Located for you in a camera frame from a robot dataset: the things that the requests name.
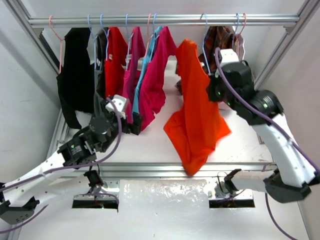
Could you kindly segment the orange t shirt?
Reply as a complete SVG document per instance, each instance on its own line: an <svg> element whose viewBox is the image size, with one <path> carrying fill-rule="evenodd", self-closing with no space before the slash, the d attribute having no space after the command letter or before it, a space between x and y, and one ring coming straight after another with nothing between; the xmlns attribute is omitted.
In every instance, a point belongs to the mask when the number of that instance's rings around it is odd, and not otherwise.
<svg viewBox="0 0 320 240"><path fill-rule="evenodd" d="M218 142L231 133L218 103L209 101L210 83L198 59L197 44L185 39L176 50L183 105L164 125L185 173L192 177L207 162Z"/></svg>

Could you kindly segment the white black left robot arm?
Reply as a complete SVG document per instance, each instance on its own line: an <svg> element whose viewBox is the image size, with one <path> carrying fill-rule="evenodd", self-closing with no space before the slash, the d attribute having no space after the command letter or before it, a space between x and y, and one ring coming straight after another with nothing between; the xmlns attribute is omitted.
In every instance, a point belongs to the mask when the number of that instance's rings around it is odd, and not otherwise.
<svg viewBox="0 0 320 240"><path fill-rule="evenodd" d="M122 133L139 135L141 126L127 120L129 100L120 95L102 102L102 115L61 145L49 158L18 179L0 187L0 218L15 225L31 218L39 209L62 195L89 193L103 186L96 170L89 170L66 183L56 181L80 168L99 163L97 153L105 153Z"/></svg>

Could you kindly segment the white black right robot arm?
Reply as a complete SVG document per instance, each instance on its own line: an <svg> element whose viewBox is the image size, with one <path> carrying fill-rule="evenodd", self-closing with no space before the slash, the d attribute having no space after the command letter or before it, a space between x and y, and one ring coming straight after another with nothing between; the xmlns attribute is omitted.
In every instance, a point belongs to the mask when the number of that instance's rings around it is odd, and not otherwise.
<svg viewBox="0 0 320 240"><path fill-rule="evenodd" d="M274 170L250 172L235 169L223 180L223 190L233 194L250 189L267 193L279 203L304 200L320 182L319 167L295 141L277 96L255 90L251 68L240 62L216 64L207 87L212 102L223 101L260 136L276 164Z"/></svg>

